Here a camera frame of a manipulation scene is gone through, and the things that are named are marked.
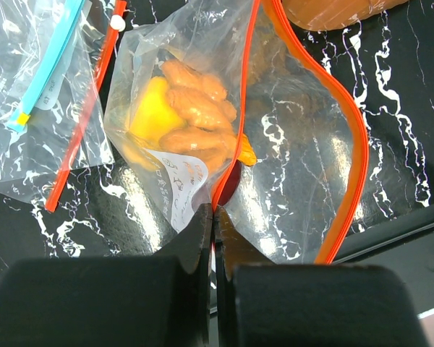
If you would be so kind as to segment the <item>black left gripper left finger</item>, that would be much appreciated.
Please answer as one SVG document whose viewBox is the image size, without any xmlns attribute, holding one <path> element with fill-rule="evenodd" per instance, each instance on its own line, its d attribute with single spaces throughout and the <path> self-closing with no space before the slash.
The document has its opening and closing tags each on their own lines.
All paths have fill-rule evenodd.
<svg viewBox="0 0 434 347">
<path fill-rule="evenodd" d="M 0 279 L 0 346 L 206 346 L 213 211 L 149 256 L 25 260 Z"/>
</svg>

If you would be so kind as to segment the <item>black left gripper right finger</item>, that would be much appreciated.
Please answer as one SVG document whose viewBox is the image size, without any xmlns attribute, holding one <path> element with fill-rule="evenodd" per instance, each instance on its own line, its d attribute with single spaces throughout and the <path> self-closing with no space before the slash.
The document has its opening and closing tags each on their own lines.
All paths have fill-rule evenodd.
<svg viewBox="0 0 434 347">
<path fill-rule="evenodd" d="M 409 294 L 388 269 L 277 265 L 216 210 L 222 346 L 426 346 Z"/>
</svg>

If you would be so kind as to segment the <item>dark red apple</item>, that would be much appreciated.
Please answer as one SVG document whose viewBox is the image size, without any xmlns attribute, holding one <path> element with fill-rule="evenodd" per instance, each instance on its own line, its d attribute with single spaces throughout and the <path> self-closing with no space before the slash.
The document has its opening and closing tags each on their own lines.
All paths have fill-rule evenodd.
<svg viewBox="0 0 434 347">
<path fill-rule="evenodd" d="M 231 170 L 231 173 L 219 198 L 218 204 L 220 206 L 224 206 L 225 204 L 227 204 L 234 195 L 234 192 L 236 191 L 241 179 L 241 172 L 242 164 L 239 160 L 237 160 L 234 164 L 233 169 Z"/>
</svg>

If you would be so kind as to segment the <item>orange ginger piece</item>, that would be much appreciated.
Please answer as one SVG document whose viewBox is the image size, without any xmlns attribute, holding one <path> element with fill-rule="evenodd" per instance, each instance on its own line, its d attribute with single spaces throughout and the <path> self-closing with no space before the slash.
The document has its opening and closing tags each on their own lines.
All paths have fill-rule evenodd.
<svg viewBox="0 0 434 347">
<path fill-rule="evenodd" d="M 160 148 L 199 158 L 210 174 L 217 173 L 237 148 L 232 124 L 237 110 L 227 100 L 224 84 L 217 76 L 200 73 L 176 59 L 164 62 L 161 71 L 169 84 L 166 104 L 185 125 L 162 135 Z"/>
</svg>

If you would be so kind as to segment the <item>yellow bell pepper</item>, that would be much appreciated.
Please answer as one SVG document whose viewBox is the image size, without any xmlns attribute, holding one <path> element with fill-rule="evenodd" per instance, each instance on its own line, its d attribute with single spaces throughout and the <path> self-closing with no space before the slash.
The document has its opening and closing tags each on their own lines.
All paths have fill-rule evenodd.
<svg viewBox="0 0 434 347">
<path fill-rule="evenodd" d="M 150 80 L 131 120 L 131 134 L 157 145 L 164 135 L 186 125 L 186 121 L 169 105 L 166 99 L 168 89 L 169 84 L 165 77 L 154 77 Z"/>
</svg>

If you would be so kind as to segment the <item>orange zipper clear bag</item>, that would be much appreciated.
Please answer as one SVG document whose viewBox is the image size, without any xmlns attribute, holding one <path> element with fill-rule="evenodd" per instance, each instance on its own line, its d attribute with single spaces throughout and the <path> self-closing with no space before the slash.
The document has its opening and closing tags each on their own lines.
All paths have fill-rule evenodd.
<svg viewBox="0 0 434 347">
<path fill-rule="evenodd" d="M 217 76 L 237 110 L 234 157 L 215 174 L 199 158 L 129 132 L 150 80 L 176 59 Z M 143 225 L 175 235 L 203 204 L 222 207 L 270 260 L 329 264 L 352 224 L 368 167 L 367 132 L 350 94 L 300 43 L 280 1 L 190 1 L 126 32 L 106 105 Z M 241 179 L 218 204 L 236 161 Z"/>
</svg>

